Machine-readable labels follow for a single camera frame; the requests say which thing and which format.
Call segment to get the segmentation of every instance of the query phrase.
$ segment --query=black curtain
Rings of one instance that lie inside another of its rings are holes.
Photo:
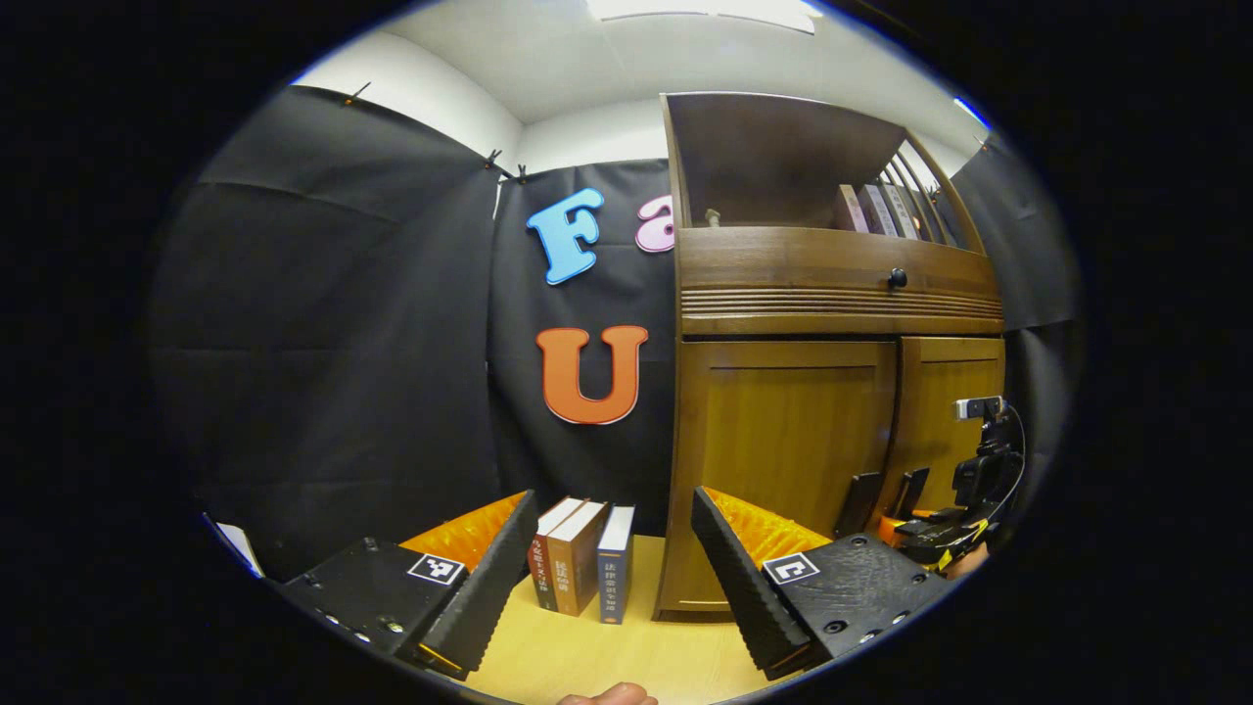
[[[502,184],[492,242],[491,314],[487,341],[492,419],[505,492],[534,488],[548,506],[565,495],[635,505],[635,531],[665,531],[674,433],[673,250],[635,244],[644,203],[670,192],[665,159],[613,162],[554,169]],[[604,204],[590,209],[599,238],[580,242],[595,264],[559,284],[545,280],[548,257],[526,227],[536,210],[595,188]],[[608,426],[571,425],[544,402],[543,351],[535,336],[551,327],[579,327],[590,341],[581,351],[580,391],[600,399],[610,389],[610,349],[604,328],[648,329],[639,348],[639,401]]]
[[[500,170],[345,98],[286,88],[188,184],[149,311],[197,496],[277,580],[501,496],[482,362]]]
[[[1070,422],[1083,364],[1079,268],[1049,188],[997,134],[951,180],[996,272],[1005,311],[1005,398],[1026,430],[1027,472],[1012,526],[1039,492]],[[938,205],[946,222],[955,222],[942,195]]]

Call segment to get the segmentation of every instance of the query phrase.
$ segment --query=white wall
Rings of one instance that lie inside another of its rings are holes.
[[[926,134],[918,134],[918,140],[950,178],[979,150],[974,138],[966,150]],[[912,150],[905,149],[905,154],[925,179],[926,165]],[[523,128],[517,145],[517,162],[526,164],[528,173],[667,155],[665,124],[657,98],[614,103],[529,124]]]
[[[393,34],[373,31],[313,65],[294,85],[353,94],[456,139],[512,173],[523,124],[477,83],[442,59]]]

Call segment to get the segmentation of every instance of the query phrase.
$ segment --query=wooden table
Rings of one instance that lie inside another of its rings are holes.
[[[599,597],[571,617],[540,607],[530,577],[519,582],[465,685],[525,705],[599,695],[619,681],[638,682],[659,705],[717,702],[769,685],[734,622],[652,621],[664,546],[635,537],[621,625],[600,624]]]

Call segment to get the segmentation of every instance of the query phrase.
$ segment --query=clip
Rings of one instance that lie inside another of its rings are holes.
[[[373,81],[372,81],[372,80],[367,80],[367,81],[366,81],[366,85],[362,85],[361,88],[358,88],[358,89],[357,89],[357,91],[356,91],[356,93],[353,93],[353,94],[352,94],[351,96],[346,98],[346,99],[343,100],[343,104],[345,104],[345,105],[352,105],[352,99],[353,99],[353,98],[356,98],[357,95],[361,95],[361,91],[362,91],[362,90],[365,90],[365,89],[370,88],[370,84],[371,84],[371,83],[373,83]]]

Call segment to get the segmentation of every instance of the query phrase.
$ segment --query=ceiling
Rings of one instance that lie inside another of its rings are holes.
[[[977,149],[987,130],[950,89],[813,5],[824,14],[813,35],[704,15],[600,21],[584,0],[445,0],[380,29],[447,61],[523,124],[658,93],[737,90],[822,100]]]

